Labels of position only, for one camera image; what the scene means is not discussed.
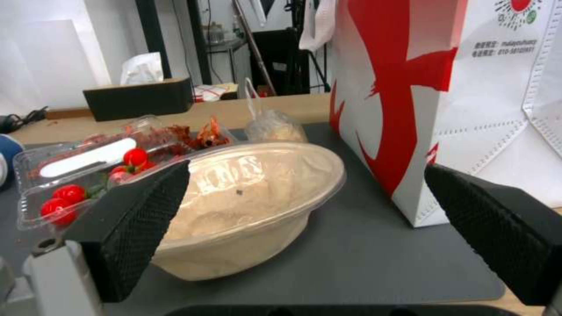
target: bowl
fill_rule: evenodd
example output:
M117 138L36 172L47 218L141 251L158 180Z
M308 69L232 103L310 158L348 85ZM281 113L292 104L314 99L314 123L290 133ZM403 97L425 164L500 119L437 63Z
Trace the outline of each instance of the bowl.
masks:
M229 146L191 157L184 200L152 262L185 280L273 257L345 182L342 160L307 143Z

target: clear plastic container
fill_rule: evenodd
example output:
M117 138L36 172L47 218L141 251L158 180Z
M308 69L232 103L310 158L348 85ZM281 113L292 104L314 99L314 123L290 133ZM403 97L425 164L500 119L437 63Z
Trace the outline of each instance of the clear plastic container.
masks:
M234 137L221 130L231 141ZM14 170L20 200L17 227L21 231L47 229L49 233L64 231L60 219L70 213L79 217L87 211L113 183L110 171L123 164L123 155L132 148L142 148L149 160L160 169L173 157L194 151L185 140L169 128L162 126L155 116L145 116L114 130L112 133L91 136L81 142L62 143L19 153L14 158ZM130 180L136 176L127 175ZM77 184L93 195L82 202L62 210L41 215L42 205L56 189Z
M342 160L307 143L247 143L194 154L184 201L152 259L186 280L257 265L289 245L345 182Z

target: metal pole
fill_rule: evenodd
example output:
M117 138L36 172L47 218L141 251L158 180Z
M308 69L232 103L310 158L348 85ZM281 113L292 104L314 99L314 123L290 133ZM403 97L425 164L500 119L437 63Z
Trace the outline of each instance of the metal pole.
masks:
M260 68L261 75L264 77L265 83L268 85L269 89L271 89L271 93L273 94L273 96L276 96L277 92L275 91L275 88L273 87L273 83L269 78L268 70L265 67L264 60L261 58L260 50L257 49L256 41L253 39L252 31L248 26L248 22L246 21L246 17L244 16L244 12L242 11L242 6L240 6L238 0L232 0L232 5L236 10L237 15L240 17L242 28L244 29L246 38L248 39L248 44L250 45L250 49L252 49L252 53L256 58L257 66Z

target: white paper bag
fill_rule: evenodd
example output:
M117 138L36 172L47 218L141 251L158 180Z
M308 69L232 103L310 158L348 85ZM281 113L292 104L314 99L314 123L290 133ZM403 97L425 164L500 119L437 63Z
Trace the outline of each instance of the white paper bag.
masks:
M447 221L423 179L434 162L562 206L561 14L562 0L338 2L330 123L413 226Z

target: cherry tomato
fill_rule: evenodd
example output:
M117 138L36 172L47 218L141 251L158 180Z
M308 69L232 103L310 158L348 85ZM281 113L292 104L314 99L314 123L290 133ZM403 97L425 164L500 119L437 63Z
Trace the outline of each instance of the cherry tomato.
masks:
M69 184L55 190L53 197L62 198L70 204L76 204L86 199L86 190L76 184Z
M132 176L133 176L132 174L124 171L116 172L112 174L107 180L107 189L111 189L112 187L118 186L123 181L126 181Z
M125 153L123 161L125 165L141 166L148 161L148 154L142 148L134 148Z
M43 204L41 207L41 216L47 216L51 213L58 212L65 207L71 206L71 203L59 197L54 197ZM76 212L71 209L63 217L53 221L53 224L58 226L67 226L74 222L76 219Z
M137 169L136 169L136 171L135 171L135 174L141 173L141 172L143 172L143 171L145 171L145 170L148 170L148 169L150 169L150 168L152 168L152 167L154 167L154 166L156 166L156 164L153 163L153 162L151 162L150 160L148 160L148 161L145 162L143 165L137 167Z
M117 166L115 168L113 168L113 170L111 170L111 172L109 173L109 175L113 175L114 173L117 172L128 172L129 169L127 168L127 166Z

